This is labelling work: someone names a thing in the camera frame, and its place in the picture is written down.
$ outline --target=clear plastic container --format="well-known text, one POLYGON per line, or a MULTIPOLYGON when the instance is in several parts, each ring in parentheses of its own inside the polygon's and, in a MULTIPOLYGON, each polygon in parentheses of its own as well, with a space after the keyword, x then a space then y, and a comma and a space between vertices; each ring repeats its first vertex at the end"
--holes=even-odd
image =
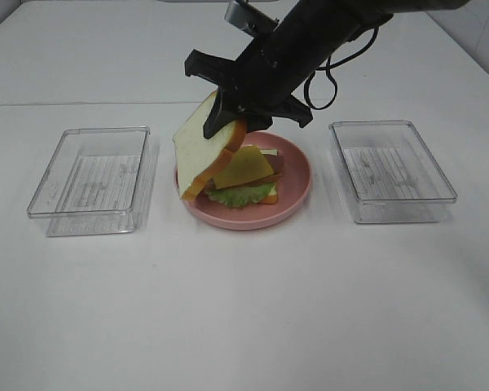
POLYGON ((456 192, 411 122, 335 122, 330 130, 355 222, 438 222, 447 216, 456 192))
POLYGON ((148 214, 157 142, 147 127, 66 130, 27 214, 47 236, 126 233, 148 214))

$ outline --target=sandwich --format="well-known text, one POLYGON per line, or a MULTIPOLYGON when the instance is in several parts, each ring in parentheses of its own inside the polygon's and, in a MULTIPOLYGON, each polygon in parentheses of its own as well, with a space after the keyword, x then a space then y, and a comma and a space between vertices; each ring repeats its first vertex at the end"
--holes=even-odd
POLYGON ((211 139, 203 136, 215 96, 209 95, 174 135, 180 198, 207 196, 227 207, 275 204, 283 157, 275 149, 243 145, 245 119, 223 126, 211 139))

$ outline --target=white tabletop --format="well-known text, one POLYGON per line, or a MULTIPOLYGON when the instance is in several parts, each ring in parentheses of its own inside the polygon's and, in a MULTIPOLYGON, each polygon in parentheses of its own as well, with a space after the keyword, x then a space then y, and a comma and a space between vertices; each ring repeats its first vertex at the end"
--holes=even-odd
POLYGON ((489 99, 339 99, 307 129, 313 188, 260 231, 198 222, 172 185, 192 104, 0 107, 0 391, 489 391, 489 99), (448 221, 359 226, 328 123, 408 119, 459 193, 448 221), (63 130, 149 125, 146 228, 45 238, 26 206, 63 130))
MULTIPOLYGON (((294 3, 256 5, 283 19, 294 3)), ((0 104, 199 102, 212 86, 184 76, 192 49, 234 59, 250 41, 223 19, 225 9, 225 3, 26 2, 0 25, 0 104)), ((367 40, 368 34, 344 45, 335 58, 367 40)), ((342 98, 489 97, 489 76, 425 13, 395 16, 368 53, 334 75, 342 98)), ((331 94, 324 77, 312 93, 331 94)))

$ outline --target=white bread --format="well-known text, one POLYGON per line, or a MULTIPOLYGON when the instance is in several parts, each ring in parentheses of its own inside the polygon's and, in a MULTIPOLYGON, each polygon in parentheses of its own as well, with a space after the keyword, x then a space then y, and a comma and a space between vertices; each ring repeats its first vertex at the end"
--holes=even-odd
POLYGON ((244 119, 223 126, 209 140, 203 136, 203 124, 215 97, 216 92, 210 94, 174 135, 178 190, 183 200, 194 200, 205 184, 225 168, 245 139, 244 119))

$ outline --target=black cable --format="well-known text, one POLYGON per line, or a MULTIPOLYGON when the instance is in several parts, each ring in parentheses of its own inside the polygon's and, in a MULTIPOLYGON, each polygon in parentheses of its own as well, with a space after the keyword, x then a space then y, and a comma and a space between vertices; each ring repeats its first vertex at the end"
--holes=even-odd
POLYGON ((336 63, 333 63, 333 64, 332 64, 332 56, 329 56, 328 59, 326 60, 326 65, 325 66, 318 67, 314 72, 311 73, 311 75, 304 82, 304 100, 306 100, 306 104, 311 109, 313 109, 313 110, 324 110, 326 108, 329 108, 333 104, 333 102, 335 102, 335 98, 337 97, 337 92, 338 92, 338 84, 337 84, 337 80, 335 80, 335 78, 332 76, 331 70, 334 69, 334 68, 336 68, 336 67, 340 67, 341 65, 347 63, 348 61, 351 61, 353 59, 356 59, 357 57, 359 57, 360 55, 362 55, 363 53, 365 53, 373 45, 373 43, 375 42, 375 40, 377 39, 377 35, 378 35, 378 26, 376 26, 373 29, 373 35, 372 35, 372 37, 370 38, 370 40, 368 41, 368 43, 362 49, 360 49, 359 51, 355 52, 353 55, 349 55, 349 56, 345 57, 344 59, 342 59, 340 61, 337 61, 336 63), (316 71, 325 71, 326 72, 326 77, 328 78, 328 80, 331 81, 331 83, 333 84, 333 87, 335 89, 335 92, 333 93, 333 97, 331 98, 331 100, 328 103, 326 103, 324 106, 320 107, 320 108, 317 108, 311 102, 311 99, 310 99, 310 85, 311 85, 311 81, 315 77, 316 71))

